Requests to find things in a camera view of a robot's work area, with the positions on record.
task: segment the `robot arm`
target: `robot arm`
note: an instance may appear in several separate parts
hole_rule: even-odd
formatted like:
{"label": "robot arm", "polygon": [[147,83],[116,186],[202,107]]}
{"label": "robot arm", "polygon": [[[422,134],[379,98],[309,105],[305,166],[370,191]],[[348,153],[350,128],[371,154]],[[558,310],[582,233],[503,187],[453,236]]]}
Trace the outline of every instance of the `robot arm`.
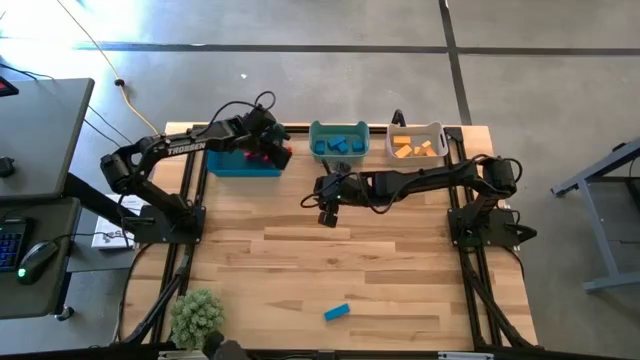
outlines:
{"label": "robot arm", "polygon": [[[468,186],[478,193],[476,201],[465,207],[463,221],[467,225],[480,215],[493,209],[498,200],[511,197],[516,192],[516,179],[511,169],[511,159],[479,155],[452,167],[436,167],[427,170],[401,173],[398,171],[371,171],[349,173],[342,164],[337,172],[331,172],[325,164],[327,176],[316,179],[313,196],[317,196],[322,211],[319,222],[336,226],[340,205],[364,206],[383,214],[392,204],[410,194]],[[480,177],[476,165],[483,166]]]}
{"label": "robot arm", "polygon": [[[178,227],[193,225],[186,200],[178,194],[167,194],[147,180],[155,164],[165,158],[195,151],[231,152],[246,150],[266,156],[278,169],[284,169],[291,153],[283,146],[290,136],[273,115],[261,105],[244,116],[211,122],[199,131],[142,138],[102,157],[100,168],[111,189],[122,195],[137,195],[159,209],[167,220]],[[133,157],[140,155],[137,163]]]}

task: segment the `teal bin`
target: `teal bin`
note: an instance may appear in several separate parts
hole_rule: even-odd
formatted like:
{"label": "teal bin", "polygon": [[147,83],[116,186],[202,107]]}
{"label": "teal bin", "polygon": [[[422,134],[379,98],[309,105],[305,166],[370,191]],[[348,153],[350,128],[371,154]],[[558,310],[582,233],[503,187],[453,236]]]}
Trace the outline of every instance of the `teal bin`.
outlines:
{"label": "teal bin", "polygon": [[209,151],[207,169],[219,177],[278,177],[282,173],[261,159],[246,159],[244,151]]}
{"label": "teal bin", "polygon": [[[344,136],[347,139],[348,151],[346,154],[341,154],[337,151],[329,150],[327,142],[334,136]],[[325,142],[325,153],[316,154],[315,144],[316,141],[322,140]],[[364,150],[354,152],[352,144],[354,141],[362,141]],[[309,127],[309,151],[313,157],[318,160],[327,161],[343,161],[348,163],[355,163],[361,161],[362,158],[369,152],[369,126],[364,121],[360,121],[355,125],[322,125],[319,121],[314,121]]]}

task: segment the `wooden tabletop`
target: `wooden tabletop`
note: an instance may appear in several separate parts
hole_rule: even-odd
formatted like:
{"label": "wooden tabletop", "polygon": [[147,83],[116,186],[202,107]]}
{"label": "wooden tabletop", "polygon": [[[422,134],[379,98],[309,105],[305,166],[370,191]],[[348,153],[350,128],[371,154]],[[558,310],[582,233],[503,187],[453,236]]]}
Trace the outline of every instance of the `wooden tabletop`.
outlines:
{"label": "wooden tabletop", "polygon": [[[169,123],[166,132],[193,125]],[[493,154],[487,127],[462,129],[469,157]],[[355,170],[389,168],[383,139],[372,135],[369,154]],[[209,173],[205,235],[189,288],[209,288],[222,300],[224,335],[244,348],[471,350],[460,262],[446,224],[448,192],[410,195],[385,215],[342,206],[338,226],[323,227],[318,209],[299,203],[324,170],[310,155],[308,135],[293,134],[289,145],[294,155],[280,178]],[[153,182],[178,193],[185,158],[158,163]],[[125,336],[158,296],[166,252],[167,246],[154,245],[138,262],[126,297]],[[496,302],[536,343],[518,263],[504,249],[486,253]],[[325,322],[323,313],[343,303],[350,315]],[[478,303],[488,340],[486,312]]]}

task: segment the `black desk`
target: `black desk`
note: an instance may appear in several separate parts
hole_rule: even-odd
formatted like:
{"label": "black desk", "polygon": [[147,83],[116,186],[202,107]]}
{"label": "black desk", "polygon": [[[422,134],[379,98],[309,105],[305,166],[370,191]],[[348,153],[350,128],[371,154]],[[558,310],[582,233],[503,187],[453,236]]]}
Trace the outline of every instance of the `black desk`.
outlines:
{"label": "black desk", "polygon": [[[119,224],[117,204],[69,173],[94,81],[64,79],[13,84],[20,93],[0,97],[4,128],[0,156],[14,158],[16,167],[12,176],[0,179],[3,209],[0,216],[31,203],[46,204],[20,213],[36,221],[29,239],[31,245],[74,233],[81,207]],[[136,216],[127,209],[122,213]],[[62,240],[55,261],[47,265],[33,285],[18,284],[15,273],[0,274],[0,319],[60,314],[71,277],[67,272],[71,243],[71,239]]]}
{"label": "black desk", "polygon": [[[0,207],[0,214],[15,209]],[[64,198],[46,201],[43,205],[16,211],[10,216],[26,216],[34,219],[30,248],[33,244],[58,235],[74,232],[80,212],[80,201]],[[47,265],[47,270],[33,285],[21,285],[15,272],[0,273],[0,319],[60,314],[69,286],[71,274],[66,272],[72,239],[60,240],[60,251]]]}

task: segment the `paper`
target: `paper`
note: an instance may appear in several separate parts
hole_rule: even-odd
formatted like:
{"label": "paper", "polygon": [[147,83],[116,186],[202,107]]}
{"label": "paper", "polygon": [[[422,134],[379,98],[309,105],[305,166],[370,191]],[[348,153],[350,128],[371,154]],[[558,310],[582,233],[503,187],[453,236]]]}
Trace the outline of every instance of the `paper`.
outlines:
{"label": "paper", "polygon": [[[120,199],[120,195],[118,194],[109,194],[107,197],[115,202],[118,202]],[[122,199],[122,206],[131,210],[131,212],[136,215],[140,215],[140,209],[142,209],[143,205],[147,203],[144,202],[137,196],[125,196]],[[122,229],[119,225],[114,225],[110,223],[107,219],[99,217],[98,223],[96,224],[95,232],[107,233],[109,236],[104,234],[95,234],[93,235],[93,241],[91,242],[91,247],[96,249],[124,249],[127,247],[127,243],[122,237]],[[134,246],[134,235],[127,231],[127,238],[129,239],[129,246]]]}

